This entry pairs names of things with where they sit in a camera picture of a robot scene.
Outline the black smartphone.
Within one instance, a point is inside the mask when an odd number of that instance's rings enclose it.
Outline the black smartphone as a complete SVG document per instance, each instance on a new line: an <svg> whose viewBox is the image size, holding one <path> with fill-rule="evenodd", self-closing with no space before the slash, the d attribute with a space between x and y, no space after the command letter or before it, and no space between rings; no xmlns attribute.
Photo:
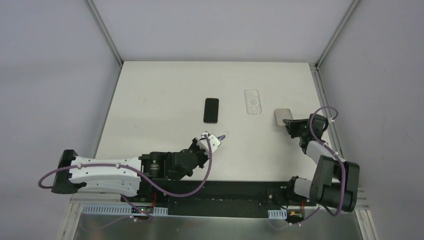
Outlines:
<svg viewBox="0 0 424 240"><path fill-rule="evenodd" d="M205 124L217 124L219 119L219 99L206 98L204 103L203 122Z"/></svg>

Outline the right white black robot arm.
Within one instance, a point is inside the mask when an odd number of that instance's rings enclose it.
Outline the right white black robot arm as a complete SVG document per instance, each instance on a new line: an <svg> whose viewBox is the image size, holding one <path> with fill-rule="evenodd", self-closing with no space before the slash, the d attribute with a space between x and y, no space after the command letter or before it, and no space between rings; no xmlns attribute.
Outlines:
<svg viewBox="0 0 424 240"><path fill-rule="evenodd" d="M302 152L316 163L312 179L293 176L282 190L284 200L296 205L309 200L326 209L334 208L334 215L352 212L357 203L360 166L343 159L322 140L329 120L319 114L307 119L283 119L287 133L299 139Z"/></svg>

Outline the clear phone case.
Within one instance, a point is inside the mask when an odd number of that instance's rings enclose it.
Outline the clear phone case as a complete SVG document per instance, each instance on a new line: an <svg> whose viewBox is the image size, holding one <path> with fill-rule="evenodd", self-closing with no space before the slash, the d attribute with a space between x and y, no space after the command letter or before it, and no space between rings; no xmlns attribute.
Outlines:
<svg viewBox="0 0 424 240"><path fill-rule="evenodd" d="M262 113L260 93L257 89L245 90L244 98L247 114L260 115Z"/></svg>

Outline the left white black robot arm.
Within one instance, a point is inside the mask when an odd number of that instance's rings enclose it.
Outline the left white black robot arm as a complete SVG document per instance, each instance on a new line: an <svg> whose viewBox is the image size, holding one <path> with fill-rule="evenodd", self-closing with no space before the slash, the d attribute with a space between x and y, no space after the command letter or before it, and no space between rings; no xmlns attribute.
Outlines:
<svg viewBox="0 0 424 240"><path fill-rule="evenodd" d="M52 171L54 180L49 187L55 194L75 194L81 189L118 193L135 197L140 202L152 198L153 189L169 194L160 181L179 181L191 177L196 168L204 168L221 145L214 134L204 132L191 145L178 152L154 151L122 159L95 159L79 156L74 150L62 153L58 167Z"/></svg>

